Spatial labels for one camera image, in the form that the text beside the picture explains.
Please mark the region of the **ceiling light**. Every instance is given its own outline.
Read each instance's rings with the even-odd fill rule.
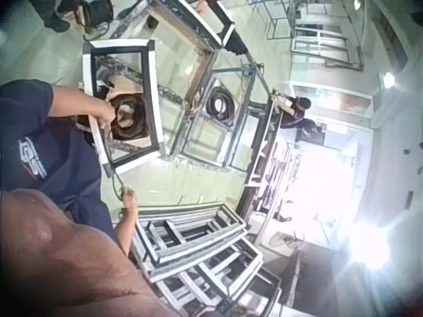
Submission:
[[[354,0],[354,8],[358,10],[362,7],[362,4],[360,3],[360,0]]]
[[[368,267],[381,267],[389,259],[389,247],[383,231],[371,224],[354,225],[349,242],[353,260]]]
[[[395,86],[395,77],[391,73],[386,73],[383,78],[383,84],[386,89],[390,89]]]

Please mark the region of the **bright light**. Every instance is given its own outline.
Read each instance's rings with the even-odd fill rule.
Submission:
[[[327,104],[327,108],[338,110],[341,107],[341,100],[338,97],[330,96],[326,100],[323,100]]]
[[[339,134],[348,133],[348,127],[346,125],[337,124],[337,123],[328,123],[326,130],[337,132]]]
[[[362,4],[360,3],[360,1],[359,0],[354,0],[354,8],[356,10],[358,10],[361,7],[362,7]]]
[[[350,248],[353,260],[368,267],[381,267],[389,259],[389,247],[383,231],[367,223],[353,226]]]
[[[395,85],[395,77],[391,73],[386,73],[386,75],[383,78],[383,84],[385,85],[386,89],[390,89],[391,87],[394,87]]]

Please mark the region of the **dark pants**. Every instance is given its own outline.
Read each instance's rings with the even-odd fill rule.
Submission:
[[[44,22],[49,21],[53,17],[56,0],[30,0],[30,2]]]

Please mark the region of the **shoe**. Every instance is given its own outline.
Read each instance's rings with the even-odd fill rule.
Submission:
[[[58,7],[58,13],[60,15],[68,12],[73,12],[78,8],[77,2],[74,0],[63,0],[59,7]]]
[[[67,21],[61,20],[56,14],[50,20],[44,21],[46,28],[51,28],[57,33],[66,32],[71,27],[71,24]]]

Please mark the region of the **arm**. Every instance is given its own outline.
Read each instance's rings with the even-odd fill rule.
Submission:
[[[89,114],[96,117],[101,126],[114,119],[114,109],[109,103],[78,90],[53,87],[35,79],[1,85],[0,105],[2,135],[10,140],[43,126],[47,117]]]
[[[134,235],[135,224],[138,218],[138,206],[135,193],[131,189],[127,189],[123,193],[122,201],[126,208],[126,212],[120,222],[114,229],[118,243],[125,256],[128,257],[131,248],[132,236]]]
[[[76,115],[94,116],[101,127],[114,119],[114,109],[106,101],[88,96],[75,89],[53,86],[53,102],[49,117],[68,117]]]
[[[285,104],[285,100],[281,100],[281,98],[279,98],[279,96],[273,96],[272,97],[272,100],[276,103],[276,105],[279,107],[279,108],[281,108],[284,112],[287,112],[287,113],[289,113],[291,116],[294,116],[295,115],[295,110],[294,109],[292,109],[292,108],[290,108],[290,107],[288,107],[286,104]]]

